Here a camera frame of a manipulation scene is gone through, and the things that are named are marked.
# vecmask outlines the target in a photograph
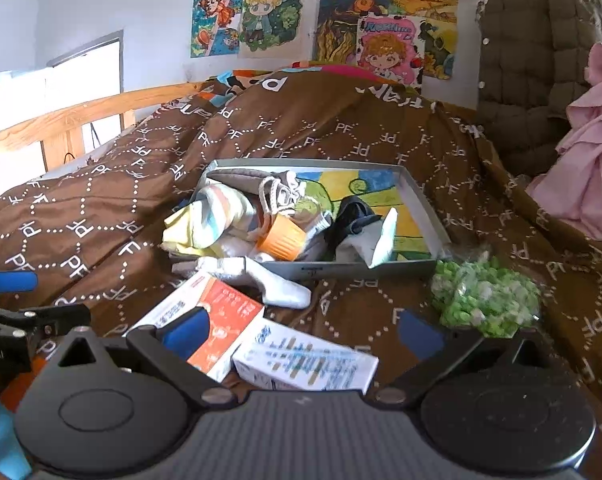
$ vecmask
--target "metal bolt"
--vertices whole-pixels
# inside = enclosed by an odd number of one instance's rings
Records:
[[[227,404],[234,398],[234,394],[227,388],[210,388],[201,395],[201,399],[208,404]]]
[[[403,390],[391,386],[380,390],[376,394],[376,400],[383,404],[401,404],[405,402],[405,399],[406,396]]]

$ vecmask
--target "quilted jacket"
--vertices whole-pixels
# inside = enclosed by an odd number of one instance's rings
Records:
[[[589,89],[602,0],[486,0],[479,23],[479,123],[510,173],[545,173],[570,130],[565,108]]]

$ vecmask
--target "bag of green candy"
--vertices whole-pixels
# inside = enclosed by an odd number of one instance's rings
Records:
[[[441,324],[450,328],[475,326],[486,337],[512,337],[539,320],[540,287],[501,267],[485,248],[460,263],[439,260],[430,290]]]

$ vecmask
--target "orange bottle cap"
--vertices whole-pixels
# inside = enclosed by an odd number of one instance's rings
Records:
[[[279,260],[293,262],[305,245],[305,231],[287,216],[276,215],[267,235],[258,242],[257,249]]]

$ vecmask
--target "wooden bed rail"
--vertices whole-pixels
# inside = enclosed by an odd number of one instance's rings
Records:
[[[65,155],[85,153],[81,127],[122,115],[124,128],[134,124],[134,110],[172,101],[201,89],[203,83],[182,83],[124,92],[50,112],[0,132],[0,155],[41,142],[46,171],[62,166]]]

